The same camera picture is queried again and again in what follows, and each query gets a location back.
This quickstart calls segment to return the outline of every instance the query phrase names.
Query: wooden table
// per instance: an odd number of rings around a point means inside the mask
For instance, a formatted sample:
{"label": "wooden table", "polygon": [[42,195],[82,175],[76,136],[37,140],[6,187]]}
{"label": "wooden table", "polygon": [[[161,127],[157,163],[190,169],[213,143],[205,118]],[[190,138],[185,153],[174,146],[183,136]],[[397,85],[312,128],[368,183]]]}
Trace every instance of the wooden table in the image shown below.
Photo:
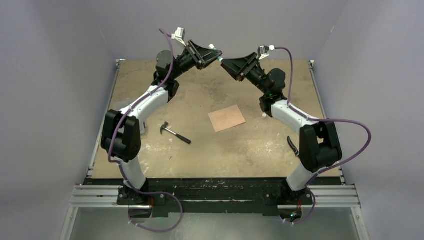
{"label": "wooden table", "polygon": [[[141,96],[153,81],[155,61],[123,61],[110,108],[124,107]],[[286,72],[287,96],[290,79],[288,60],[264,60],[266,72],[280,68]],[[287,177],[300,164],[287,144],[290,136],[299,145],[299,136],[287,125],[271,117],[262,118],[262,96],[248,80],[237,82],[218,62],[200,71],[184,73],[176,96],[146,121],[138,155],[148,178],[224,178]],[[292,103],[322,118],[319,99],[306,60],[294,61]],[[238,105],[246,123],[215,132],[208,113]],[[171,130],[192,141],[188,145],[160,127],[169,123]],[[338,169],[324,176],[340,176]],[[104,149],[97,151],[93,178],[122,178],[116,164],[107,161]]]}

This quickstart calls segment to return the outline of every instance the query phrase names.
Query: wall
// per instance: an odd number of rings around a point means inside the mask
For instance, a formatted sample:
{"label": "wall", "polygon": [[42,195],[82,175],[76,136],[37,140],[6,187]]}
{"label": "wall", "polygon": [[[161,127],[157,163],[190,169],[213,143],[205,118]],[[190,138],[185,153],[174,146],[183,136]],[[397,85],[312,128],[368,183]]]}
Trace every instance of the wall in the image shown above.
{"label": "wall", "polygon": [[[329,117],[362,121],[368,150],[343,167],[371,239],[422,239],[424,2],[350,0],[314,69]],[[338,125],[347,157],[365,131]]]}
{"label": "wall", "polygon": [[[185,40],[213,43],[227,58],[261,45],[289,48],[296,59],[313,60],[347,0],[88,0],[117,59],[155,59],[168,49],[158,31],[186,29]],[[274,58],[288,58],[277,53]]]}
{"label": "wall", "polygon": [[115,61],[82,0],[0,1],[0,239],[58,239]]}

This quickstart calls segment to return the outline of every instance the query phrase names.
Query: black hammer handle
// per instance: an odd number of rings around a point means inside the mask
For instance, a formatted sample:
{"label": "black hammer handle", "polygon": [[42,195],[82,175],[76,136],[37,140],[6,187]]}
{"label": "black hammer handle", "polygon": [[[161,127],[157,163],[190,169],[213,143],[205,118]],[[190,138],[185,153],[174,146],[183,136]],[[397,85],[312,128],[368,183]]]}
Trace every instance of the black hammer handle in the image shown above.
{"label": "black hammer handle", "polygon": [[177,137],[177,138],[179,138],[179,139],[181,139],[181,140],[183,140],[186,144],[191,144],[192,143],[192,141],[190,141],[190,140],[188,140],[187,138],[185,138],[185,137],[183,137],[183,136],[181,136],[180,134],[175,134],[175,136]]}

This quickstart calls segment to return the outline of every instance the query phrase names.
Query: cable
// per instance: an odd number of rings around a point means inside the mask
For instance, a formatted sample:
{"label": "cable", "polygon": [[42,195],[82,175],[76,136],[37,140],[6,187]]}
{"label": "cable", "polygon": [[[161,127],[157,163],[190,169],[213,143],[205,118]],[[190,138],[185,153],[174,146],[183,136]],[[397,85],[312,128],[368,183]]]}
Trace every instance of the cable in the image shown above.
{"label": "cable", "polygon": [[[169,44],[169,49],[170,49],[170,51],[171,51],[171,56],[174,56],[174,50],[173,50],[173,47],[172,47],[172,43],[171,43],[171,39],[170,39],[170,35],[169,34],[167,34],[163,29],[159,29],[159,31],[163,34],[163,35],[165,35],[165,37],[166,37],[166,40],[168,41],[168,44]],[[155,93],[159,88],[161,88],[166,82],[167,82],[167,80],[169,79],[169,77],[170,77],[170,75],[171,75],[171,72],[172,72],[172,69],[173,69],[173,67],[174,67],[174,58],[172,57],[171,58],[171,63],[170,63],[170,66],[169,66],[169,71],[168,71],[168,74],[165,76],[165,79],[159,84],[159,86],[157,86],[153,91],[151,91],[151,93],[153,94],[153,93]],[[142,229],[144,229],[144,230],[147,230],[147,231],[150,231],[150,232],[154,232],[154,233],[165,233],[165,232],[168,232],[168,231],[171,231],[171,230],[173,230],[174,228],[176,228],[177,226],[178,226],[178,224],[180,224],[181,223],[181,220],[183,219],[183,206],[181,205],[181,202],[178,200],[178,198],[177,197],[175,197],[174,195],[172,195],[172,194],[170,194],[170,193],[168,193],[168,192],[164,192],[164,191],[156,191],[156,192],[142,192],[142,191],[140,191],[139,189],[137,189],[136,187],[134,187],[134,185],[130,182],[130,181],[128,181],[128,178],[127,178],[127,176],[125,175],[125,172],[124,172],[124,169],[122,168],[122,165],[121,165],[121,163],[119,162],[119,161],[116,161],[116,160],[112,160],[112,152],[113,152],[113,149],[114,149],[114,143],[115,143],[115,139],[116,139],[116,137],[117,137],[117,135],[118,135],[118,131],[119,131],[119,129],[121,128],[121,125],[122,125],[122,123],[124,122],[124,119],[134,110],[134,107],[135,106],[137,106],[139,103],[141,103],[142,101],[144,101],[145,99],[147,99],[148,97],[150,97],[151,95],[150,94],[146,94],[146,95],[144,95],[143,97],[141,97],[139,100],[137,100],[124,114],[123,114],[123,116],[121,117],[121,119],[119,120],[119,122],[118,122],[118,124],[117,124],[117,126],[116,126],[116,128],[115,128],[115,131],[113,132],[113,136],[112,136],[112,139],[111,139],[111,142],[110,142],[110,147],[109,147],[109,151],[107,152],[107,160],[110,162],[110,163],[115,163],[115,164],[118,164],[119,165],[119,170],[120,170],[120,173],[122,174],[122,177],[123,177],[123,179],[126,181],[126,183],[130,186],[130,188],[132,188],[136,193],[138,193],[138,194],[142,194],[142,195],[156,195],[156,194],[163,194],[163,195],[168,195],[168,196],[170,196],[170,197],[172,197],[173,199],[175,199],[175,201],[178,203],[178,206],[179,206],[179,209],[180,209],[180,216],[179,216],[179,219],[178,219],[178,221],[175,223],[175,225],[173,225],[172,227],[169,227],[169,228],[166,228],[166,229],[153,229],[153,228],[149,228],[149,227],[146,227],[146,226],[142,226],[142,225],[139,225],[138,223],[136,223],[136,222],[134,222],[132,219],[131,219],[131,216],[130,216],[130,214],[128,213],[128,218],[129,218],[129,223],[131,223],[131,224],[133,224],[133,225],[135,225],[136,227],[139,227],[139,228],[142,228]]]}
{"label": "cable", "polygon": [[368,145],[370,145],[371,142],[371,131],[370,129],[363,124],[362,122],[359,121],[355,121],[355,120],[348,120],[348,119],[340,119],[340,118],[327,118],[327,119],[320,119],[320,118],[314,118],[314,117],[309,117],[305,114],[303,114],[302,112],[300,112],[299,110],[297,110],[296,108],[294,108],[291,104],[290,104],[290,100],[292,97],[292,82],[293,82],[293,58],[292,58],[292,53],[285,47],[281,47],[281,46],[276,46],[275,49],[282,49],[285,50],[288,55],[290,56],[290,65],[291,65],[291,72],[290,72],[290,83],[289,83],[289,87],[288,87],[288,96],[287,96],[287,105],[288,107],[293,110],[295,113],[299,114],[300,116],[302,116],[303,118],[309,120],[309,121],[313,121],[313,122],[336,122],[336,123],[349,123],[349,124],[355,124],[358,125],[362,128],[365,129],[366,133],[368,134],[368,139],[366,140],[365,144],[362,146],[362,148],[356,152],[355,154],[353,154],[351,157],[347,158],[344,161],[341,161],[333,166],[324,168],[319,170],[313,177],[311,177],[311,179],[309,179],[309,181],[306,183],[306,189],[310,192],[310,194],[313,196],[313,204],[312,204],[312,208],[310,209],[309,213],[303,217],[301,220],[294,222],[293,224],[299,224],[303,221],[305,221],[307,218],[309,218],[309,216],[312,214],[312,212],[315,209],[316,206],[316,197],[314,195],[314,193],[308,188],[308,186],[318,177],[318,175],[325,173],[327,171],[330,171],[331,169],[340,167],[343,164],[346,164],[350,161],[352,161],[354,158],[356,158],[357,156],[359,156],[363,151],[365,151],[365,149],[368,147]]}

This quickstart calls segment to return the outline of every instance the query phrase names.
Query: white metal frame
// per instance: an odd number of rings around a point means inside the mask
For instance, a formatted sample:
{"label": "white metal frame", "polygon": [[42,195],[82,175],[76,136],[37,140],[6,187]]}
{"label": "white metal frame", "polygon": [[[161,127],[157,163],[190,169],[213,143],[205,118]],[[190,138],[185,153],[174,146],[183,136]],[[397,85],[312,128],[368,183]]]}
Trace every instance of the white metal frame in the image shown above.
{"label": "white metal frame", "polygon": [[[110,92],[108,103],[112,100],[112,95],[115,89],[116,81],[118,79],[118,73],[121,68],[121,61],[117,61],[116,74],[113,83],[113,89]],[[311,62],[308,62],[309,71],[315,85],[316,94],[318,95],[319,104],[323,116],[326,118],[326,113],[322,105],[321,96],[317,87],[317,82],[314,75],[314,70]],[[109,104],[105,109],[105,114],[109,109]],[[94,164],[97,156],[97,151],[100,143],[100,137],[102,135],[103,121],[101,123],[97,140],[95,143],[94,151],[92,154],[90,166],[88,169],[87,177],[90,178],[93,174]],[[310,189],[316,196],[316,207],[317,208],[350,208],[353,216],[352,223],[355,224],[358,236],[360,240],[369,240],[369,234],[365,226],[361,203],[358,198],[358,193],[355,186],[347,186],[341,167],[338,168],[340,171],[340,179],[342,182],[341,186],[310,186]],[[148,205],[117,205],[116,200],[118,199],[118,188],[119,186],[75,186],[72,197],[70,199],[69,209],[67,211],[65,221],[63,224],[62,232],[60,234],[60,240],[69,240],[72,235],[74,228],[75,219],[78,214],[79,208],[131,208],[131,209],[148,209]],[[279,205],[278,209],[293,209],[296,208],[294,205]]]}

